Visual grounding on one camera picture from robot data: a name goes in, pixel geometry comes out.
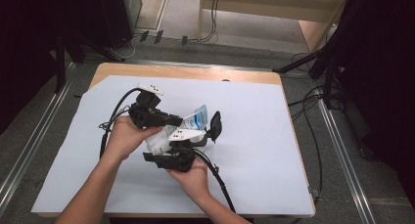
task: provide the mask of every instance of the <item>white paper sheet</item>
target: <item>white paper sheet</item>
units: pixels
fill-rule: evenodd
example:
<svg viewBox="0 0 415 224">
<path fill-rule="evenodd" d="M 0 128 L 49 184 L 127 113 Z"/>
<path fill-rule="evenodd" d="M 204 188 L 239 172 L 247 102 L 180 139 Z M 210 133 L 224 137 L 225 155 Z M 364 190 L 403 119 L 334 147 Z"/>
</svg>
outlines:
<svg viewBox="0 0 415 224">
<path fill-rule="evenodd" d="M 98 162 L 104 130 L 119 99 L 135 83 L 161 88 L 158 109 L 186 116 L 207 105 L 208 118 L 221 112 L 223 131 L 206 154 L 238 213 L 313 215 L 314 206 L 287 110 L 275 84 L 173 78 L 109 76 L 82 96 L 68 136 L 48 173 L 32 212 L 61 212 Z M 138 92 L 122 106 L 134 103 Z M 105 211 L 108 213 L 202 213 L 163 169 L 143 159 L 145 145 L 123 162 Z M 211 174 L 213 195 L 227 205 Z"/>
</svg>

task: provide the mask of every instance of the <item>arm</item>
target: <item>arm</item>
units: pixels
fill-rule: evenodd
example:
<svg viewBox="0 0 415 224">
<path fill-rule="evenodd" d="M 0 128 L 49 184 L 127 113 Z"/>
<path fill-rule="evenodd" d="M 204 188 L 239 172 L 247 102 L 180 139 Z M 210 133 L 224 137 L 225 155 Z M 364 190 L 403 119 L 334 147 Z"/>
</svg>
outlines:
<svg viewBox="0 0 415 224">
<path fill-rule="evenodd" d="M 101 223 L 108 196 L 122 161 L 146 138 L 160 131 L 161 128 L 155 127 L 138 129 L 129 116 L 120 117 L 114 124 L 100 161 L 56 223 Z"/>
<path fill-rule="evenodd" d="M 168 173 L 180 183 L 183 191 L 215 224 L 249 223 L 210 194 L 208 167 L 203 162 L 195 159 L 187 173 L 176 170 L 168 170 Z"/>
</svg>

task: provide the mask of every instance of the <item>table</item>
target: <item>table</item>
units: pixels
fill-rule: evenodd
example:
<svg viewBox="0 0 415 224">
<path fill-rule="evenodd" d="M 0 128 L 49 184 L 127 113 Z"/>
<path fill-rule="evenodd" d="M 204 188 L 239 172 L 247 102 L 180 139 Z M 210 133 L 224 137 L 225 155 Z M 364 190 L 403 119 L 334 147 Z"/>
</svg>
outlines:
<svg viewBox="0 0 415 224">
<path fill-rule="evenodd" d="M 129 90 L 125 86 L 132 86 L 136 81 L 152 82 L 148 84 L 156 84 L 163 90 L 158 108 L 164 112 L 182 115 L 200 103 L 207 104 L 210 115 L 221 111 L 222 135 L 215 145 L 207 144 L 206 154 L 220 167 L 239 214 L 244 217 L 314 215 L 315 207 L 277 73 L 123 64 L 98 67 L 32 212 L 57 216 L 65 208 L 98 161 L 103 134 L 98 124 L 108 120 L 119 98 Z M 125 103 L 131 104 L 135 97 L 128 97 Z M 250 125 L 264 121 L 265 112 L 269 112 L 268 120 L 274 120 L 273 127 Z M 165 171 L 144 161 L 142 153 L 146 150 L 140 146 L 121 165 L 106 214 L 206 217 Z M 208 181 L 212 194 L 226 204 L 211 174 Z"/>
<path fill-rule="evenodd" d="M 346 0 L 219 0 L 217 10 L 250 15 L 299 20 L 310 52 L 315 51 L 322 38 L 342 14 Z M 212 0 L 201 0 L 199 31 L 202 33 L 202 9 L 211 9 Z"/>
</svg>

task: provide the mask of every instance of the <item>human hand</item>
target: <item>human hand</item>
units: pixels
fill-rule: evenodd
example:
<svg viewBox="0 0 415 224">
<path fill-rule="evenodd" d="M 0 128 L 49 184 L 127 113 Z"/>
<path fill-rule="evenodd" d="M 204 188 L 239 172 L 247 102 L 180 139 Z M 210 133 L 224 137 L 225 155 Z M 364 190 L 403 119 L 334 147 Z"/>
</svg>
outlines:
<svg viewBox="0 0 415 224">
<path fill-rule="evenodd" d="M 149 127 L 139 129 L 132 122 L 130 116 L 121 116 L 114 122 L 110 140 L 104 151 L 105 155 L 110 155 L 120 160 L 128 158 L 143 141 L 162 130 L 162 127 Z"/>
<path fill-rule="evenodd" d="M 180 183 L 183 191 L 192 201 L 198 202 L 210 196 L 210 191 L 208 190 L 208 166 L 197 158 L 187 172 L 172 169 L 168 169 L 167 172 Z"/>
</svg>

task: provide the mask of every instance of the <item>forearm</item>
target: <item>forearm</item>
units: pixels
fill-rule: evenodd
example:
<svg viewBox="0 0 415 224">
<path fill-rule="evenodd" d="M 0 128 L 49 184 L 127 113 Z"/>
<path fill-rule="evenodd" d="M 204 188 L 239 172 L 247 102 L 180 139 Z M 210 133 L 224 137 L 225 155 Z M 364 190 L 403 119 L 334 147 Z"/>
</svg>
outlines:
<svg viewBox="0 0 415 224">
<path fill-rule="evenodd" d="M 204 195 L 203 197 L 193 199 L 193 201 L 215 224 L 250 223 L 211 195 Z"/>
<path fill-rule="evenodd" d="M 104 154 L 56 223 L 101 223 L 120 159 Z"/>
</svg>

